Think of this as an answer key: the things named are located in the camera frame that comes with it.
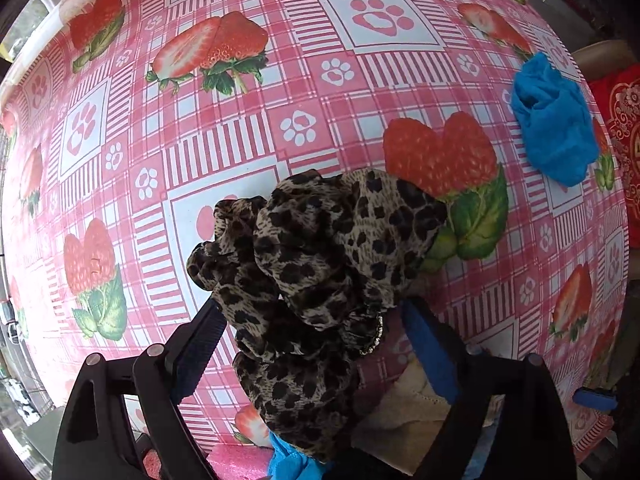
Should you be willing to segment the beige sock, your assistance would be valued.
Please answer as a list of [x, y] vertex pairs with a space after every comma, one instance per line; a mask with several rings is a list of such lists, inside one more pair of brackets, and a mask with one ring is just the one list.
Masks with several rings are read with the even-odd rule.
[[352, 445], [403, 474], [414, 474], [449, 410], [412, 354], [404, 372], [352, 433]]

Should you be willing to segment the blue cloth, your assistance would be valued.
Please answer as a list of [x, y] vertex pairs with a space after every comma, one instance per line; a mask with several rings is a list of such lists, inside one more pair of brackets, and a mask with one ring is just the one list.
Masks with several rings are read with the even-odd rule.
[[538, 52], [514, 76], [511, 107], [530, 166], [566, 188], [582, 183], [599, 147], [578, 84]]
[[272, 480], [321, 480], [330, 469], [330, 464], [299, 452], [273, 432], [270, 432], [269, 437], [273, 454], [268, 465], [268, 474]]

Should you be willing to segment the leopard print scrunchie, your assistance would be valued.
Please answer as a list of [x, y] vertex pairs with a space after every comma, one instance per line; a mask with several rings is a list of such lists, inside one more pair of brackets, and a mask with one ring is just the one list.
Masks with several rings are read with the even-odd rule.
[[241, 387], [266, 426], [327, 462], [354, 423], [357, 361], [416, 279], [446, 205], [375, 169], [309, 170], [221, 200], [186, 262], [234, 328]]

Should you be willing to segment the red embroidered cushion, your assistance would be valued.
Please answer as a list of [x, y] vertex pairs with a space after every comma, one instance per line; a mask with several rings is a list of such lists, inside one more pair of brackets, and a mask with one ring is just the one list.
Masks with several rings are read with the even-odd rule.
[[618, 162], [632, 249], [639, 248], [639, 76], [634, 63], [589, 83]]

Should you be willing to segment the pink strawberry tablecloth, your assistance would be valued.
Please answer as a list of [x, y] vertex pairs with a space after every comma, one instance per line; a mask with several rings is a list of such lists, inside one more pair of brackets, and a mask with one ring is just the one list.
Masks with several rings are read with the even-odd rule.
[[184, 264], [218, 200], [411, 162], [452, 207], [432, 308], [539, 352], [586, 458], [612, 422], [572, 396], [608, 374], [625, 194], [608, 140], [572, 188], [529, 165], [511, 93], [539, 52], [582, 81], [525, 0], [63, 0], [1, 83], [6, 281], [51, 403], [88, 354], [196, 315]]

